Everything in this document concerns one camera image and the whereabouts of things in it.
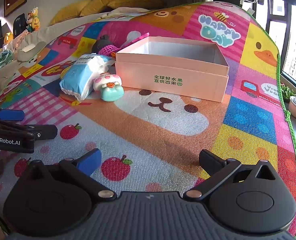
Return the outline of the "pink plastic basket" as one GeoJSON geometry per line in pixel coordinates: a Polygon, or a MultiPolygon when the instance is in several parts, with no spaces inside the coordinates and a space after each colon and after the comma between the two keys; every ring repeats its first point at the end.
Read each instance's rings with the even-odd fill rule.
{"type": "Polygon", "coordinates": [[[134,43],[137,42],[137,41],[140,41],[140,40],[142,40],[142,39],[144,39],[144,38],[149,37],[149,35],[150,35],[150,33],[145,33],[145,34],[143,34],[143,35],[141,35],[141,36],[135,38],[135,39],[132,40],[132,41],[128,41],[128,42],[126,42],[126,43],[123,44],[120,48],[117,48],[115,45],[113,45],[113,44],[111,43],[111,45],[102,48],[102,49],[98,52],[98,55],[104,55],[104,56],[115,57],[115,54],[116,54],[118,51],[120,51],[120,50],[122,50],[123,48],[126,48],[126,47],[128,47],[128,46],[134,44],[134,43]]]}

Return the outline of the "colourful cartoon play mat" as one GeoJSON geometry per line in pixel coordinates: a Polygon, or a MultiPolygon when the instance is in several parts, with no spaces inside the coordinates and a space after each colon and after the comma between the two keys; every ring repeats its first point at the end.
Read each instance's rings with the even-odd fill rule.
{"type": "MultiPolygon", "coordinates": [[[[0,213],[23,169],[34,159],[54,164],[97,147],[102,164],[94,177],[113,189],[177,190],[202,183],[202,149],[244,164],[269,160],[296,201],[296,140],[279,96],[279,51],[264,28],[238,6],[189,4],[78,24],[45,33],[50,43],[30,61],[13,65],[0,107],[25,112],[24,124],[53,124],[58,135],[33,154],[0,151],[0,213]],[[124,87],[115,102],[92,91],[79,102],[59,83],[67,69],[107,34],[113,45],[150,33],[215,43],[229,66],[222,102],[124,87]]],[[[296,234],[296,215],[289,228],[296,234]]]]}

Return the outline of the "yellow duck plush toy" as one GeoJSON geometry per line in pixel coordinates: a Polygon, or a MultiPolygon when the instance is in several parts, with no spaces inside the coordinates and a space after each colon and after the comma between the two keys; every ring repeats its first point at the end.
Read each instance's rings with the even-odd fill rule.
{"type": "Polygon", "coordinates": [[[27,14],[27,30],[31,33],[40,29],[40,20],[38,17],[38,7],[35,7],[27,14]]]}

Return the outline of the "white blanket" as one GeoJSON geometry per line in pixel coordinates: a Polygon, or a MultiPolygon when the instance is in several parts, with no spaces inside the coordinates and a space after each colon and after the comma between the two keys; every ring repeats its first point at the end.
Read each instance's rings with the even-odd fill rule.
{"type": "Polygon", "coordinates": [[[119,7],[110,12],[105,12],[103,15],[101,15],[98,18],[98,20],[102,20],[106,18],[114,18],[117,16],[136,17],[136,16],[147,14],[148,12],[151,12],[151,11],[144,8],[119,7]]]}

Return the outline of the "pink cardboard box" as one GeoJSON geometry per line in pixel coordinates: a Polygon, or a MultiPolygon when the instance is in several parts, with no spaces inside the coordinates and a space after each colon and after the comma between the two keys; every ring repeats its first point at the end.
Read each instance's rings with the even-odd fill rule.
{"type": "Polygon", "coordinates": [[[222,102],[229,66],[215,43],[149,36],[116,54],[124,87],[222,102]]]}

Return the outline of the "yellow cushion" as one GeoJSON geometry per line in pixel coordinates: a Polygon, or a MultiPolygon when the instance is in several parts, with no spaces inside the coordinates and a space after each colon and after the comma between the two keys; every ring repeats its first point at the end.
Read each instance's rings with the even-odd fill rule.
{"type": "Polygon", "coordinates": [[[160,9],[164,4],[163,0],[113,0],[107,6],[112,9],[119,7],[160,9]]]}
{"type": "Polygon", "coordinates": [[[55,14],[49,25],[71,20],[72,18],[78,18],[82,9],[90,2],[91,0],[83,0],[63,7],[55,14]]]}

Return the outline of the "small potted plant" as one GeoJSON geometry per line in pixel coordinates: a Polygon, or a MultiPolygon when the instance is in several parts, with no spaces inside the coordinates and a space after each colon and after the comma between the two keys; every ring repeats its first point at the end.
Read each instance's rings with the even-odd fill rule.
{"type": "Polygon", "coordinates": [[[291,88],[287,87],[284,83],[281,84],[281,93],[283,100],[286,103],[290,102],[290,97],[296,96],[295,92],[291,88]]]}

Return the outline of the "black plush cat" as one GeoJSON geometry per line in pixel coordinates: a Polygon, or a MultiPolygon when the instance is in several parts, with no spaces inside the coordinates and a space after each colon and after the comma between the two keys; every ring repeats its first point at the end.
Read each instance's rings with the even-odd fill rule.
{"type": "Polygon", "coordinates": [[[91,52],[92,53],[96,53],[98,54],[98,52],[106,47],[106,46],[109,46],[111,45],[111,42],[109,40],[109,36],[107,34],[105,35],[102,35],[100,38],[98,38],[96,40],[96,42],[93,44],[92,48],[91,48],[91,52]]]}

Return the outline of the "blue white tissue pack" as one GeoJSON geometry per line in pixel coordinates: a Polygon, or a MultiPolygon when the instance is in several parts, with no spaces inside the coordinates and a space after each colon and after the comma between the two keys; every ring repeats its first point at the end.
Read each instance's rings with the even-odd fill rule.
{"type": "Polygon", "coordinates": [[[83,54],[67,70],[59,86],[68,95],[73,95],[79,102],[83,101],[93,90],[94,80],[106,73],[115,59],[99,54],[83,54]]]}

